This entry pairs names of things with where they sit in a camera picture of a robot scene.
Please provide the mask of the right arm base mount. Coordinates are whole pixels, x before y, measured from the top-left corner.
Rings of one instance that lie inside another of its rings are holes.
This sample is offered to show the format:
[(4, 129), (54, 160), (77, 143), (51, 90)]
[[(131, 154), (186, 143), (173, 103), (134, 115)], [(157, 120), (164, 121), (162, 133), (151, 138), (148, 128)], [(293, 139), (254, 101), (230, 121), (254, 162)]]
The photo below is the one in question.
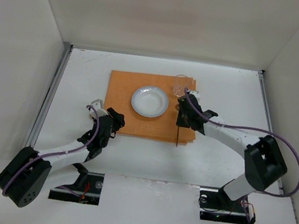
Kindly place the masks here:
[(247, 196), (236, 201), (223, 202), (218, 188), (200, 187), (199, 190), (198, 203), (201, 220), (230, 224), (255, 224), (255, 209)]

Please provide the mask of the clear plastic cup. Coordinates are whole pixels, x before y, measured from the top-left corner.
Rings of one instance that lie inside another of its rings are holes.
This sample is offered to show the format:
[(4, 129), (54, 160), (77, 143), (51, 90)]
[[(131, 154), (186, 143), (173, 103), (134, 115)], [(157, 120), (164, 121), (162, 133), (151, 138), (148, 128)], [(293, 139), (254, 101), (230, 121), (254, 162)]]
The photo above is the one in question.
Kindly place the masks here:
[(177, 97), (181, 97), (185, 93), (185, 88), (188, 88), (191, 83), (191, 79), (186, 75), (179, 74), (174, 77), (173, 94)]

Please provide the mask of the orange cloth napkin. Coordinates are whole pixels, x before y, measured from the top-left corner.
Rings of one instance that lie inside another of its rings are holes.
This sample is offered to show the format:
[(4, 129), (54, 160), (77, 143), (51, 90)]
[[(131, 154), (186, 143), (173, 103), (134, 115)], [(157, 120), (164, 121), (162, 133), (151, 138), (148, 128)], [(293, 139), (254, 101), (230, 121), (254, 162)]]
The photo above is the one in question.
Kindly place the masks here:
[[(104, 105), (106, 108), (113, 108), (117, 113), (124, 115), (125, 126), (119, 133), (175, 143), (178, 113), (175, 109), (177, 97), (173, 94), (173, 84), (173, 76), (111, 71)], [(143, 86), (157, 86), (167, 94), (169, 105), (163, 115), (147, 118), (134, 111), (131, 106), (131, 97), (136, 90)], [(195, 140), (196, 135), (193, 130), (180, 128), (179, 131), (179, 143), (187, 144)]]

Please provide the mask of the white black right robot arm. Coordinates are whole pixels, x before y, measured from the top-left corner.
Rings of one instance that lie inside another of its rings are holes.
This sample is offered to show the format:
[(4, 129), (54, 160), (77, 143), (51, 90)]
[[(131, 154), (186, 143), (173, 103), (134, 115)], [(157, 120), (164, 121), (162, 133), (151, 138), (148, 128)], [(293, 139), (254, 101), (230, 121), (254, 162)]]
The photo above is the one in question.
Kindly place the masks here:
[(189, 93), (178, 100), (176, 125), (190, 128), (220, 141), (244, 159), (244, 173), (219, 188), (218, 200), (226, 205), (256, 191), (265, 191), (287, 173), (287, 166), (275, 138), (259, 137), (242, 129), (230, 128), (218, 113), (202, 111), (197, 98)]

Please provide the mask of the white paper plate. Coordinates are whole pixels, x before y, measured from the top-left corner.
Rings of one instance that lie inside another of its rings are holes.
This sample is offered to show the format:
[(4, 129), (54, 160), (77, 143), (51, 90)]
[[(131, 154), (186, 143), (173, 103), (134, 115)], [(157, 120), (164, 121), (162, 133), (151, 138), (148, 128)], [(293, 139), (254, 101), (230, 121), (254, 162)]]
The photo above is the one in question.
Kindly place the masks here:
[(163, 115), (169, 105), (167, 94), (158, 87), (144, 86), (134, 92), (131, 97), (131, 106), (134, 111), (147, 118), (156, 118)]

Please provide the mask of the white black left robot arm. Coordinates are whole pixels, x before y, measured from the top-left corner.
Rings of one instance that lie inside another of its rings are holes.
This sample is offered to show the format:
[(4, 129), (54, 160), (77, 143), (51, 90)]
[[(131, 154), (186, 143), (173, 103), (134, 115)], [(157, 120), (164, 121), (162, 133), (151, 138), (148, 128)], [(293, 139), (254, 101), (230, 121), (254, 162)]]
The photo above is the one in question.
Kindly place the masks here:
[(69, 165), (89, 162), (101, 154), (111, 138), (125, 126), (123, 114), (88, 105), (93, 127), (72, 143), (50, 150), (22, 148), (0, 173), (2, 194), (24, 207), (40, 194), (50, 173)]

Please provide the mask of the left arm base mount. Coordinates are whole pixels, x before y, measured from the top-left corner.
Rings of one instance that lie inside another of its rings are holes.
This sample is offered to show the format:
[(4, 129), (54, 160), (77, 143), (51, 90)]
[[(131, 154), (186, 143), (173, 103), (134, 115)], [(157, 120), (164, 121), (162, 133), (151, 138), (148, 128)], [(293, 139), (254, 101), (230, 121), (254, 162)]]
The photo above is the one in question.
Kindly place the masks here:
[(75, 163), (67, 168), (73, 172), (70, 183), (49, 191), (48, 199), (98, 206), (105, 174), (89, 172), (83, 164)]

